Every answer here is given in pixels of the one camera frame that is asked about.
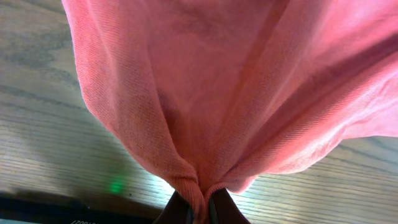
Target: pink scarf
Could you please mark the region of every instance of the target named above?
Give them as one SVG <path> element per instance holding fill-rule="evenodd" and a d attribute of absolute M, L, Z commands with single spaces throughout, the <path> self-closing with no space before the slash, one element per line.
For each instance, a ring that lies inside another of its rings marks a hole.
<path fill-rule="evenodd" d="M 63 0 L 88 109 L 206 222 L 210 195 L 398 136 L 397 0 Z"/>

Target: pink cloth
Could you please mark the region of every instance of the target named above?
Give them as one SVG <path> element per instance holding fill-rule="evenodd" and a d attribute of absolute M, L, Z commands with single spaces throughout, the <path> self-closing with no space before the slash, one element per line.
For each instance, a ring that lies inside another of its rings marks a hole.
<path fill-rule="evenodd" d="M 63 0 L 88 109 L 205 222 L 210 195 L 398 136 L 397 0 Z"/>

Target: pink towel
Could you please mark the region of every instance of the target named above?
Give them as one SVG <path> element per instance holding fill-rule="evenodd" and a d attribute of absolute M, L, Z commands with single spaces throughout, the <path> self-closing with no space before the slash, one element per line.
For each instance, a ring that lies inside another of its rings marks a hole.
<path fill-rule="evenodd" d="M 88 109 L 206 222 L 217 189 L 398 136 L 397 0 L 63 0 Z"/>

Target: cloth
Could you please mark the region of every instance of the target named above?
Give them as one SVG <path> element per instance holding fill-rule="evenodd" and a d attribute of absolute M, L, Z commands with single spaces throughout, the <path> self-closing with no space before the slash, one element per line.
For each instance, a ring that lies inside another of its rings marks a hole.
<path fill-rule="evenodd" d="M 88 109 L 206 222 L 210 195 L 398 136 L 397 0 L 63 0 Z"/>

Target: wooden table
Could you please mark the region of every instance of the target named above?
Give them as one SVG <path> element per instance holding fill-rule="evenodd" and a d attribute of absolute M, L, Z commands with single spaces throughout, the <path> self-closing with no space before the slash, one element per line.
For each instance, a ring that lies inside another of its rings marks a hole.
<path fill-rule="evenodd" d="M 0 191 L 148 217 L 174 191 L 86 109 L 59 1 L 0 0 Z M 344 141 L 233 198 L 253 223 L 398 223 L 398 139 Z"/>

